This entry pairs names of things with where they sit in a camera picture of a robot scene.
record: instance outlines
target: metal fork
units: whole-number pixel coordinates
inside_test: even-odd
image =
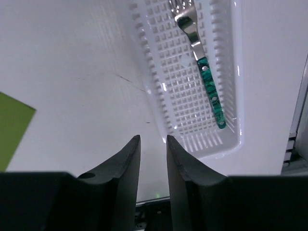
[[[179,28],[187,35],[197,61],[205,90],[210,99],[212,109],[220,129],[225,128],[226,120],[223,114],[218,93],[212,77],[208,60],[198,34],[197,11],[193,0],[169,0],[171,12]]]

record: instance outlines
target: white basket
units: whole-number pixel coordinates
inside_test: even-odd
[[[194,2],[227,122],[224,129],[216,124],[189,40],[172,18],[168,0],[127,0],[123,15],[129,11],[124,20],[163,140],[174,135],[188,152],[202,158],[241,143],[241,10],[238,1]]]

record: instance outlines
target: green fork handle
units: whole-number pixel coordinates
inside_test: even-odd
[[[212,109],[216,118],[217,125],[220,129],[225,128],[226,120],[223,114],[221,104],[219,101],[218,93],[212,77],[211,69],[206,57],[197,61],[201,77],[203,79],[204,87],[207,92],[208,98],[211,102]]]

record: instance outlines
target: green square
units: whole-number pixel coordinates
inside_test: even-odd
[[[0,92],[0,171],[13,157],[35,109]]]

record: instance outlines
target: green object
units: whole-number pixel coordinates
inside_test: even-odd
[[[13,157],[35,109],[0,92],[0,171]]]
[[[218,93],[217,93],[215,83],[212,77],[211,69],[208,64],[208,60],[206,57],[203,57],[199,59],[197,63],[198,63],[201,77],[203,79],[205,90],[207,92],[207,95],[212,105],[212,109],[214,111],[217,125],[220,129],[223,129],[226,127],[226,120],[225,120],[225,116],[221,108],[221,104],[220,104]]]

